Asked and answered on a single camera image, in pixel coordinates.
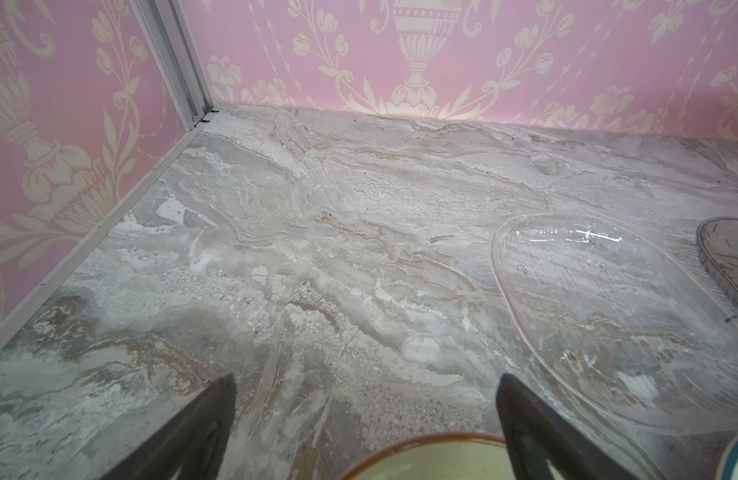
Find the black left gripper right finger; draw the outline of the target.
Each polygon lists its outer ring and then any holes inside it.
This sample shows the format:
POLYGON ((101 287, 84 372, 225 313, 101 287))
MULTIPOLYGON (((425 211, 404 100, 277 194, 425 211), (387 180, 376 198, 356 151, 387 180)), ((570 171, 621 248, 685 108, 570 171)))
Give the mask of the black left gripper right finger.
POLYGON ((496 408, 517 479, 632 479, 516 376, 499 382, 496 408))

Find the aluminium left corner post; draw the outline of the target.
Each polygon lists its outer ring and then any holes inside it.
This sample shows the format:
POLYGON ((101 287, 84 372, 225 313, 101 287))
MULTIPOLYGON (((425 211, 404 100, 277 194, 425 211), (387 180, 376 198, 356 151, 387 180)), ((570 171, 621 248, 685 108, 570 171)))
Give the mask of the aluminium left corner post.
POLYGON ((207 116, 217 110, 182 2, 136 0, 132 5, 186 129, 208 123, 207 116))

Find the pale yellow bear plate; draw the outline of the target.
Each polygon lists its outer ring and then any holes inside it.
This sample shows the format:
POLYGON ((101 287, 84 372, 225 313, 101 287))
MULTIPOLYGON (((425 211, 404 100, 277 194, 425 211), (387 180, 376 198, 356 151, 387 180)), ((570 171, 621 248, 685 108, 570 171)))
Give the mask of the pale yellow bear plate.
POLYGON ((468 432, 419 436, 380 450, 343 479, 513 479, 506 441, 468 432))

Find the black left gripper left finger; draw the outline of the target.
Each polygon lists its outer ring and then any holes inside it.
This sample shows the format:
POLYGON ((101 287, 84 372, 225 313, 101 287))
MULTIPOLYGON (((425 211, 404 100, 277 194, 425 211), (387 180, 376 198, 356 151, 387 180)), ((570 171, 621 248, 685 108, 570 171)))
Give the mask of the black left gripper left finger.
POLYGON ((209 385, 106 479, 216 479, 235 420, 237 386, 227 374, 209 385))

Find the beige plate with wheat sprig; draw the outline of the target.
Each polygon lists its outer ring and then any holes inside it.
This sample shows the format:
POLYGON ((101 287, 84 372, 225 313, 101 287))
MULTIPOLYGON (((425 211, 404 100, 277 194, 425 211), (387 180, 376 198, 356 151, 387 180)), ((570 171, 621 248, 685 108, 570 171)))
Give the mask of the beige plate with wheat sprig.
POLYGON ((696 240, 702 265, 738 309, 738 218, 705 220, 696 240))

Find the clear glass plate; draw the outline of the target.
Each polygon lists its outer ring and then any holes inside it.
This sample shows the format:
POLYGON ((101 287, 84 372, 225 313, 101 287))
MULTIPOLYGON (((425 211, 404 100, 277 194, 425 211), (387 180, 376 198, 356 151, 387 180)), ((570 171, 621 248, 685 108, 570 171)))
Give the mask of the clear glass plate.
POLYGON ((738 320, 647 235, 522 214, 493 233, 490 263, 524 343, 580 399, 654 430, 738 424, 738 320))

